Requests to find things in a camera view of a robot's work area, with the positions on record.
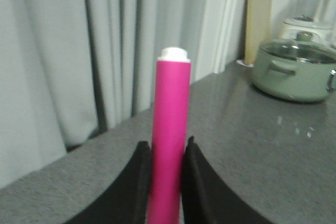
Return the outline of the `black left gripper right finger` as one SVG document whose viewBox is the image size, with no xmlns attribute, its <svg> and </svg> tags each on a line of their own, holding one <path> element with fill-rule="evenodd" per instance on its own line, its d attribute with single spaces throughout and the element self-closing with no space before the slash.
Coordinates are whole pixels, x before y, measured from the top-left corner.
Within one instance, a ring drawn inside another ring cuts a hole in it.
<svg viewBox="0 0 336 224">
<path fill-rule="evenodd" d="M 271 223 L 220 178 L 194 137 L 183 156 L 181 193 L 185 223 Z"/>
</svg>

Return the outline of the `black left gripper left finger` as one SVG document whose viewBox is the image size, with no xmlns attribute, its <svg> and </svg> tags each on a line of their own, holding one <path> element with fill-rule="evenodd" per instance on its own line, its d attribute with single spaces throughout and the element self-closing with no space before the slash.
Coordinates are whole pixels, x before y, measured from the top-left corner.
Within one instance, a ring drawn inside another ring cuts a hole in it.
<svg viewBox="0 0 336 224">
<path fill-rule="evenodd" d="M 116 180 L 66 223 L 145 223 L 151 180 L 151 149 L 140 141 Z"/>
</svg>

